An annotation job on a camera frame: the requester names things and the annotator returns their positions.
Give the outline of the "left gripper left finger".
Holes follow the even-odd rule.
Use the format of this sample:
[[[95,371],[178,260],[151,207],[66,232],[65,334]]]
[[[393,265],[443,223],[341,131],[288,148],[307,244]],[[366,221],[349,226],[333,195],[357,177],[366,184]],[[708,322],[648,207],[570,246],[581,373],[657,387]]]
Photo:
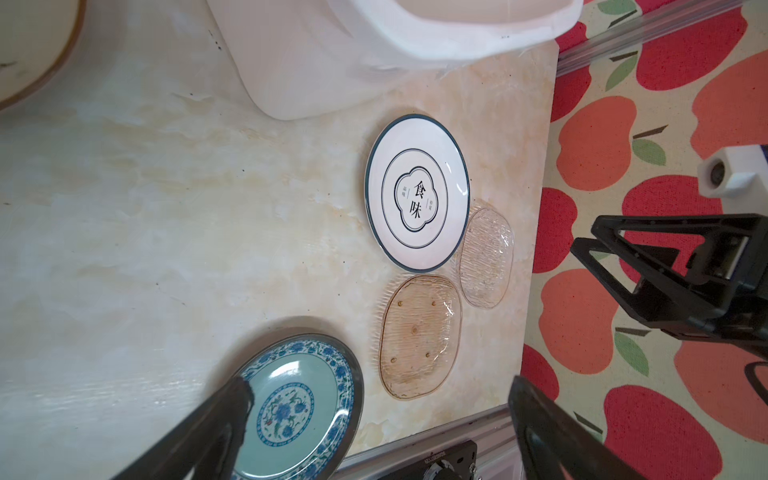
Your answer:
[[[230,379],[118,479],[228,479],[243,445],[253,391],[241,377]]]

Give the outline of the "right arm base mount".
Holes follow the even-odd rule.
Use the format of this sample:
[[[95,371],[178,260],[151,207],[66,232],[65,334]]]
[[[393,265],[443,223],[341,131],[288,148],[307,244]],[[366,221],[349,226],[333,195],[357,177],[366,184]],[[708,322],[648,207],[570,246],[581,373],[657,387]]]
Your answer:
[[[382,477],[383,480],[469,480],[476,472],[477,444],[464,441]]]

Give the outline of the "white plastic bin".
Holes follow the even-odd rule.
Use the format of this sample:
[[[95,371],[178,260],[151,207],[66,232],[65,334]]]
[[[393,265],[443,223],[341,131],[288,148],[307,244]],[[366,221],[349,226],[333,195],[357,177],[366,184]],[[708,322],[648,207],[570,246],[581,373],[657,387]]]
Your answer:
[[[581,16],[562,1],[211,1],[253,103],[284,121],[373,99],[556,39]]]

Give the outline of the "white plate black flower outline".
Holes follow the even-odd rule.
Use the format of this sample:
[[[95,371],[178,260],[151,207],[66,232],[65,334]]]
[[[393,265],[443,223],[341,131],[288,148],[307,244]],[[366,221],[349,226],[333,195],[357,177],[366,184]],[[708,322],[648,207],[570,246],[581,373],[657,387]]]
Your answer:
[[[401,116],[375,140],[364,175],[372,234],[398,267],[428,273],[458,249],[469,220],[470,178],[454,136],[422,114]]]

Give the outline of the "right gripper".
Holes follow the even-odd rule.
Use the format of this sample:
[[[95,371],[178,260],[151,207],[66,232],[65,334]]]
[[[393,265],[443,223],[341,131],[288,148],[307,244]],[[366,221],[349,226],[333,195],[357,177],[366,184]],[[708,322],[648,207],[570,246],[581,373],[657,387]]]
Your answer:
[[[670,336],[702,336],[767,358],[767,219],[758,214],[598,217],[571,253],[633,319]],[[687,261],[679,250],[640,245],[627,234],[702,238]]]

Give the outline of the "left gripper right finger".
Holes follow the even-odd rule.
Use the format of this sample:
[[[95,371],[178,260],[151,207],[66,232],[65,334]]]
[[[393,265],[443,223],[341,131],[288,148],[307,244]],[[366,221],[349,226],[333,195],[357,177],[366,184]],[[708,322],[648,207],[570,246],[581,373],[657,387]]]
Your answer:
[[[526,378],[514,378],[508,406],[526,478],[642,477]]]

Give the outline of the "beige plate brown rim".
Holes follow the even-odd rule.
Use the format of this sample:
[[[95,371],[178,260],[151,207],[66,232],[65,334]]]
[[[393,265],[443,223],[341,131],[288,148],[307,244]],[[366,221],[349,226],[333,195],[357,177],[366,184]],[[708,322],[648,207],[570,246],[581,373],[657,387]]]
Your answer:
[[[87,2],[1,3],[1,108],[7,109],[48,83],[80,37]]]

